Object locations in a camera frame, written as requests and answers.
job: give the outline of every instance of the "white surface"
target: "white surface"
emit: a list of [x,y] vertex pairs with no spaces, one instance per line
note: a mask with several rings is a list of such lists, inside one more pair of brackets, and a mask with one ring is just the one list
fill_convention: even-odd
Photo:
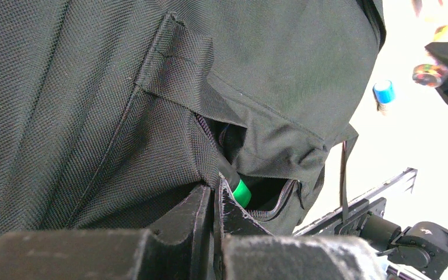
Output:
[[[411,80],[435,25],[426,24],[427,32],[417,34],[415,28],[424,24],[415,19],[408,0],[384,1],[384,13],[386,44],[351,119],[360,136],[347,167],[348,199],[413,167],[419,170],[414,195],[390,198],[386,218],[403,228],[420,221],[448,228],[448,106],[435,90]],[[372,88],[386,79],[394,84],[396,100],[383,116],[376,111]],[[339,207],[340,154],[340,146],[332,149],[324,189],[303,225]],[[448,270],[441,280],[448,280]]]

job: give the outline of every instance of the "pocket flap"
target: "pocket flap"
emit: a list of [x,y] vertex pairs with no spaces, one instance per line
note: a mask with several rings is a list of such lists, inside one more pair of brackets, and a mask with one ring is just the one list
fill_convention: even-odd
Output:
[[204,117],[246,127],[207,82],[214,61],[212,39],[193,32],[174,13],[164,16],[136,84]]

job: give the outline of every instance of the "black fabric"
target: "black fabric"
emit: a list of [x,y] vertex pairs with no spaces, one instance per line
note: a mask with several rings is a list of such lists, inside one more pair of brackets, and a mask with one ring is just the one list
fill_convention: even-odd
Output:
[[354,0],[0,1],[0,235],[142,228],[215,186],[195,113],[243,128],[241,174],[303,182],[268,225],[292,231],[379,45]]
[[346,130],[346,135],[343,136],[344,142],[342,143],[342,153],[341,153],[341,175],[339,180],[339,187],[341,190],[341,207],[342,207],[342,221],[345,222],[348,219],[348,183],[347,183],[347,167],[348,158],[353,148],[358,140],[358,133],[350,125]]

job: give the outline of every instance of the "bottle cap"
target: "bottle cap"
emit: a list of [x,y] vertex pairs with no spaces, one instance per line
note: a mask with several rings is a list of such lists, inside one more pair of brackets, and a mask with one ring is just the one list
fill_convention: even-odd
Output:
[[233,196],[235,200],[243,207],[245,208],[248,206],[248,203],[250,203],[251,200],[251,191],[248,189],[248,187],[244,184],[242,180],[240,180],[239,185],[237,188],[233,191]]
[[381,104],[387,104],[396,98],[393,83],[390,80],[382,80],[377,82],[373,86],[373,92],[377,97],[377,101]]

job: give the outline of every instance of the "black strap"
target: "black strap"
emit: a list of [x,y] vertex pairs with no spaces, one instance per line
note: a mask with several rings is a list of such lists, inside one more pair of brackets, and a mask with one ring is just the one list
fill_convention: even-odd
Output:
[[341,188],[341,207],[342,207],[342,222],[346,222],[348,219],[348,194],[346,190],[346,165],[348,163],[346,150],[347,150],[347,142],[344,141],[342,143],[342,153],[341,153],[341,178],[339,180],[340,188]]

